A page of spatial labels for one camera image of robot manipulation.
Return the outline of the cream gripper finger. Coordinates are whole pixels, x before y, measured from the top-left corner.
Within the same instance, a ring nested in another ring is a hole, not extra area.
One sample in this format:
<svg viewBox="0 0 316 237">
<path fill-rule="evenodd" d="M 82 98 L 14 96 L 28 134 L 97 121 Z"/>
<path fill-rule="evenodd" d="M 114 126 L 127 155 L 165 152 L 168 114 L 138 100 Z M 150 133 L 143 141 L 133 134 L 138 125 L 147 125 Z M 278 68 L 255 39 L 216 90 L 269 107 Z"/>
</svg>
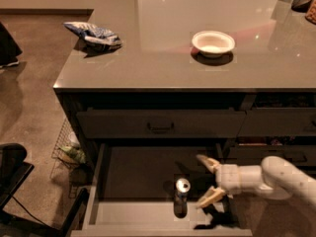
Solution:
<svg viewBox="0 0 316 237">
<path fill-rule="evenodd" d="M 201 196 L 197 201 L 197 208 L 206 208 L 211 204 L 214 204 L 226 195 L 226 191 L 220 187 L 210 187 L 206 193 Z"/>
<path fill-rule="evenodd" d="M 220 162 L 214 158 L 209 158 L 205 155 L 198 154 L 197 159 L 212 174 L 215 174 L 217 169 L 220 167 Z"/>
</svg>

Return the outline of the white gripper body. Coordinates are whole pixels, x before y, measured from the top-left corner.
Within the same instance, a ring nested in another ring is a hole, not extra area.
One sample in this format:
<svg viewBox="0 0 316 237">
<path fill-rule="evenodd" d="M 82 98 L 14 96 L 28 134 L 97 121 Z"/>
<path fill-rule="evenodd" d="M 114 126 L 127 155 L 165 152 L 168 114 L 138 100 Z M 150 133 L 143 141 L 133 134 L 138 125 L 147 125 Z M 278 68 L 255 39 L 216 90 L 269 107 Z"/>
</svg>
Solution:
<svg viewBox="0 0 316 237">
<path fill-rule="evenodd" d="M 240 173 L 237 165 L 220 165 L 216 170 L 215 181 L 217 186 L 227 195 L 239 195 L 241 193 Z"/>
</svg>

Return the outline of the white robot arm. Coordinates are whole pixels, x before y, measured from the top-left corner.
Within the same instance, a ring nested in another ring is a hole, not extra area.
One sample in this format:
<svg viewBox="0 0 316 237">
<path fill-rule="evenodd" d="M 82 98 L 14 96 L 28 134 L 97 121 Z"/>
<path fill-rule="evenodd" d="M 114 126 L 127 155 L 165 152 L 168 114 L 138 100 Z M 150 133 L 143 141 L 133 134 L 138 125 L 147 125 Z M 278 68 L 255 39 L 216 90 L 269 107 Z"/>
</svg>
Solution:
<svg viewBox="0 0 316 237">
<path fill-rule="evenodd" d="M 205 155 L 198 155 L 197 159 L 215 175 L 217 184 L 198 199 L 197 208 L 205 208 L 224 196 L 242 193 L 254 193 L 268 199 L 288 199 L 296 195 L 316 208 L 316 180 L 283 158 L 268 156 L 260 165 L 250 166 L 221 164 Z"/>
</svg>

